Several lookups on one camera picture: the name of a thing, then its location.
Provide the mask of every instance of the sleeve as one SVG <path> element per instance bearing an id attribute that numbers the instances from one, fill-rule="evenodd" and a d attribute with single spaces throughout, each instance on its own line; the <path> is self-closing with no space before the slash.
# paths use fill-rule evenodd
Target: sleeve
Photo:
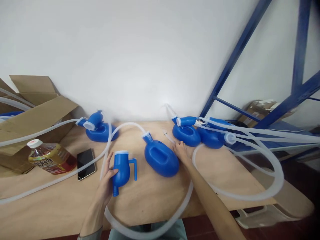
<path id="1" fill-rule="evenodd" d="M 98 231 L 96 231 L 88 236 L 85 236 L 85 237 L 78 236 L 77 240 L 100 240 L 101 233 L 102 233 L 102 227 Z"/>

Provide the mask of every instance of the blue metal beam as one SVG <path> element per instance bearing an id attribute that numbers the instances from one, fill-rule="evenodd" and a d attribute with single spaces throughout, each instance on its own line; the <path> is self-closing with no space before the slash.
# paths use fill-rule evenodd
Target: blue metal beam
<path id="1" fill-rule="evenodd" d="M 293 94 L 287 97 L 278 107 L 262 119 L 254 128 L 266 129 L 291 109 L 320 89 L 320 71 L 302 84 Z"/>
<path id="2" fill-rule="evenodd" d="M 302 85 L 306 57 L 311 0 L 300 0 L 296 49 L 294 53 L 291 93 Z"/>
<path id="3" fill-rule="evenodd" d="M 319 102 L 320 102 L 320 99 L 318 99 L 318 98 L 308 98 L 308 99 L 311 99 L 311 100 L 315 100 L 315 101 L 319 101 Z"/>
<path id="4" fill-rule="evenodd" d="M 233 69 L 234 65 L 236 64 L 240 54 L 242 53 L 243 49 L 247 45 L 247 42 L 249 41 L 253 31 L 256 29 L 258 23 L 260 22 L 263 14 L 267 10 L 271 0 L 260 0 L 255 8 L 255 10 L 252 13 L 251 18 L 248 21 L 247 26 L 242 32 L 242 35 L 235 46 L 227 64 L 225 65 L 209 99 L 207 100 L 200 117 L 205 117 L 206 114 L 208 113 L 210 107 L 213 104 L 214 97 L 218 96 L 218 93 L 220 92 L 223 84 L 227 80 L 231 70 Z"/>
<path id="5" fill-rule="evenodd" d="M 214 97 L 214 99 L 217 100 L 218 102 L 223 103 L 224 105 L 228 106 L 229 108 L 232 108 L 233 110 L 236 110 L 237 112 L 247 116 L 248 118 L 251 118 L 252 120 L 254 120 L 256 122 L 260 122 L 261 121 L 260 118 L 257 118 L 256 116 L 254 116 L 254 115 L 242 110 L 241 108 L 238 108 L 235 105 L 232 105 L 231 103 L 228 103 L 228 102 L 226 102 L 226 101 L 224 101 L 224 100 L 222 100 L 222 99 L 220 99 L 218 97 Z"/>

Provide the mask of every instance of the white wall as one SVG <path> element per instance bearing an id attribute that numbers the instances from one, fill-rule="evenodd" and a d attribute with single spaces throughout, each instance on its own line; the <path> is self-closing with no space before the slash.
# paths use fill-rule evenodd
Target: white wall
<path id="1" fill-rule="evenodd" d="M 199 115 L 257 2 L 0 1 L 0 77 L 12 85 L 9 74 L 47 75 L 86 114 L 103 109 L 123 121 L 164 120 L 168 102 L 181 116 Z M 271 3 L 219 97 L 239 107 L 285 99 L 297 13 L 298 0 Z M 306 79 L 320 66 L 314 18 Z M 310 106 L 320 107 L 308 102 L 301 112 Z M 315 124 L 318 113 L 291 120 Z M 210 114 L 235 112 L 215 103 Z"/>

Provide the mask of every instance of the right hand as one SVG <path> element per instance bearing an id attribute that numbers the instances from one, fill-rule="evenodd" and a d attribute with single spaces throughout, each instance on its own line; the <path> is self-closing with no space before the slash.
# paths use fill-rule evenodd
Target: right hand
<path id="1" fill-rule="evenodd" d="M 173 145 L 173 151 L 177 155 L 177 157 L 180 159 L 181 162 L 186 164 L 187 162 L 190 162 L 190 158 L 187 154 L 187 148 L 186 144 L 183 143 L 183 141 L 176 142 L 176 144 Z"/>

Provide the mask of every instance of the blue urinal bottle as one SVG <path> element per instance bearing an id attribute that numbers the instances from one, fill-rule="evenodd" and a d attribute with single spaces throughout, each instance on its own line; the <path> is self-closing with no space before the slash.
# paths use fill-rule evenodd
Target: blue urinal bottle
<path id="1" fill-rule="evenodd" d="M 129 160 L 128 151 L 117 151 L 114 153 L 114 167 L 113 169 L 118 169 L 116 175 L 112 177 L 113 185 L 113 196 L 119 195 L 119 187 L 124 186 L 130 178 L 130 167 L 129 163 L 134 164 L 134 180 L 137 180 L 137 160 L 135 158 Z"/>
<path id="2" fill-rule="evenodd" d="M 141 136 L 146 142 L 144 156 L 149 165 L 161 176 L 173 177 L 179 171 L 179 160 L 174 152 L 158 140 L 153 140 L 150 132 Z"/>
<path id="3" fill-rule="evenodd" d="M 86 134 L 91 141 L 108 141 L 109 125 L 103 122 L 103 115 L 101 114 L 101 110 L 98 110 L 96 113 L 93 113 L 88 120 L 86 120 L 85 118 L 80 118 L 76 122 L 76 124 L 86 128 Z M 116 127 L 111 125 L 111 129 L 113 132 L 116 129 Z M 116 132 L 111 141 L 116 140 L 118 136 L 119 132 Z"/>
<path id="4" fill-rule="evenodd" d="M 222 119 L 210 118 L 210 120 L 221 123 L 221 124 L 225 124 L 225 125 L 231 125 L 230 123 Z M 226 128 L 218 127 L 208 122 L 205 122 L 205 123 L 207 124 L 202 124 L 202 126 L 215 128 L 223 131 L 226 130 Z M 219 149 L 226 143 L 234 144 L 236 142 L 236 137 L 233 133 L 229 133 L 229 132 L 220 133 L 220 132 L 204 129 L 201 127 L 198 127 L 197 131 L 201 137 L 201 142 L 204 143 L 209 148 Z"/>
<path id="5" fill-rule="evenodd" d="M 174 123 L 174 126 L 172 128 L 172 134 L 173 136 L 178 139 L 179 141 L 183 141 L 187 146 L 190 147 L 196 147 L 201 142 L 201 138 L 199 133 L 196 131 L 196 129 L 192 126 L 194 124 L 190 124 L 190 122 L 184 122 L 184 125 L 177 125 L 180 121 L 180 118 L 178 118 L 177 114 L 173 111 L 173 109 L 167 105 L 167 110 L 169 111 L 171 115 L 171 120 Z"/>

